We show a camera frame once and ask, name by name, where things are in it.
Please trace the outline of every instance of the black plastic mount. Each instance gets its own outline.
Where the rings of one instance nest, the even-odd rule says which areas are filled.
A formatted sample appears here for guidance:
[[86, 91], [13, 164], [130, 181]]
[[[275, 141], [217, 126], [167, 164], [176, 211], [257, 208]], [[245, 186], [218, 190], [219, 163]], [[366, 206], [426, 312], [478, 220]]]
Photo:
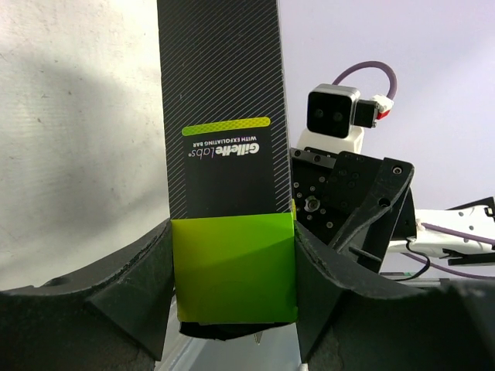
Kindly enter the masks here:
[[336, 252], [377, 273], [390, 240], [415, 237], [411, 164], [312, 148], [291, 155], [297, 220]]

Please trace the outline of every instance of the purple cable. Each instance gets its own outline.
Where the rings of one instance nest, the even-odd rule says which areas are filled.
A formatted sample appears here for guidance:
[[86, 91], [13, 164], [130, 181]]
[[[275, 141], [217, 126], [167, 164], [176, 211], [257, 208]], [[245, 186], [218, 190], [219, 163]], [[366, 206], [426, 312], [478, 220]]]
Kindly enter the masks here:
[[467, 240], [476, 241], [480, 243], [488, 243], [491, 246], [495, 246], [495, 240], [493, 238], [481, 237], [470, 233], [459, 232], [458, 230], [451, 230], [450, 228], [444, 228], [443, 226], [435, 226], [430, 223], [421, 223], [421, 225], [427, 230], [434, 230], [435, 232], [448, 234], [449, 236], [465, 238]]
[[[420, 257], [416, 257], [414, 254], [402, 253], [402, 255], [405, 255], [406, 257], [409, 257], [412, 260], [416, 260], [419, 263], [426, 264], [426, 259], [421, 259]], [[492, 277], [492, 276], [480, 276], [478, 274], [470, 274], [470, 273], [454, 271], [453, 269], [443, 267], [443, 266], [435, 264], [435, 263], [430, 263], [430, 267], [434, 267], [435, 269], [438, 269], [439, 271], [444, 271], [446, 273], [454, 274], [455, 276], [460, 276], [460, 277], [464, 277], [464, 278], [472, 278], [474, 280], [495, 280], [495, 277]]]
[[347, 70], [343, 71], [334, 81], [333, 85], [338, 85], [342, 82], [343, 79], [348, 77], [350, 74], [362, 70], [364, 68], [378, 68], [385, 72], [388, 77], [388, 81], [390, 82], [390, 88], [388, 89], [387, 98], [394, 99], [395, 94], [397, 93], [397, 76], [395, 76], [394, 70], [383, 62], [378, 62], [376, 60], [369, 60], [367, 62], [361, 62], [355, 64], [354, 66], [349, 67]]

